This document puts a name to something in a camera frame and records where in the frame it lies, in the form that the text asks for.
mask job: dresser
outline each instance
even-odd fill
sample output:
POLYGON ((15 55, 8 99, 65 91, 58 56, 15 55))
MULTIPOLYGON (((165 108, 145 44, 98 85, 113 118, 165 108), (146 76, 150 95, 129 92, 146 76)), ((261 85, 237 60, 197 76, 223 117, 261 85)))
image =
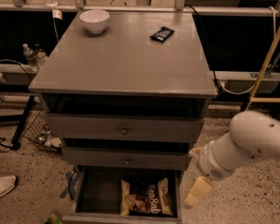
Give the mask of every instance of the dresser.
POLYGON ((182 223, 179 184, 216 96, 190 13, 110 11, 100 35, 78 12, 29 89, 80 171, 64 223, 182 223), (150 36, 175 30, 164 43, 150 36), (121 216, 119 181, 167 177, 171 217, 121 216))

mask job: drawer knob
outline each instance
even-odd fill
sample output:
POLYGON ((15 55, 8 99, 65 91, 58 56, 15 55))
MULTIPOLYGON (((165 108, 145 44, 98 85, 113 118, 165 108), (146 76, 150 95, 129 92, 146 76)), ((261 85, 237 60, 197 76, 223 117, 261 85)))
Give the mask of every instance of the drawer knob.
POLYGON ((122 135, 126 135, 126 134, 128 134, 128 129, 126 127, 122 127, 121 130, 120 130, 120 133, 122 135))
POLYGON ((125 162, 124 162, 124 164, 125 164, 125 165, 130 165, 130 164, 131 164, 131 160, 130 160, 129 158, 126 159, 125 162))

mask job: bottle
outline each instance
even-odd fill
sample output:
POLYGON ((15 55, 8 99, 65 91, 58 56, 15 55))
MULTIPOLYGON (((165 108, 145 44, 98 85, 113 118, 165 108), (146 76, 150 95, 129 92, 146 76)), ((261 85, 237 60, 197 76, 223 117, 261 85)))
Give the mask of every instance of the bottle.
POLYGON ((35 55, 39 66, 42 66, 48 58, 46 51, 42 49, 38 43, 35 44, 35 55))
POLYGON ((22 44, 22 48, 23 48, 23 54, 25 56, 25 58, 27 59, 28 64, 30 64, 31 69, 34 72, 38 71, 38 60, 36 58, 35 55, 35 51, 30 48, 26 43, 22 44))

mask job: sneaker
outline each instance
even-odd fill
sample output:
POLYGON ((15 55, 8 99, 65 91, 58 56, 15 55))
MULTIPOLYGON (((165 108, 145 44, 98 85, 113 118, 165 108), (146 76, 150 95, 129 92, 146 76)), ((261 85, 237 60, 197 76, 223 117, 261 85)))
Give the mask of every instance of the sneaker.
POLYGON ((15 175, 0 176, 0 197, 16 188, 18 182, 18 178, 15 175))

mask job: wire basket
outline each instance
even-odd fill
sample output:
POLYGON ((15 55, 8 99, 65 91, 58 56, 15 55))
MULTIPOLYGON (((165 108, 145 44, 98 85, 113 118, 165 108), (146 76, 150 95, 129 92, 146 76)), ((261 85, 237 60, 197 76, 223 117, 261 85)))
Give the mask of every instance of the wire basket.
POLYGON ((45 122, 45 120, 43 118, 42 112, 38 112, 38 114, 35 116, 32 123, 27 128, 23 137, 27 138, 29 141, 31 141, 33 144, 35 144, 37 146, 37 148, 40 150, 52 151, 52 152, 60 152, 62 150, 62 147, 40 145, 39 142, 37 142, 37 137, 42 133, 48 134, 48 135, 46 135, 47 139, 53 137, 53 135, 50 133, 48 124, 45 122))

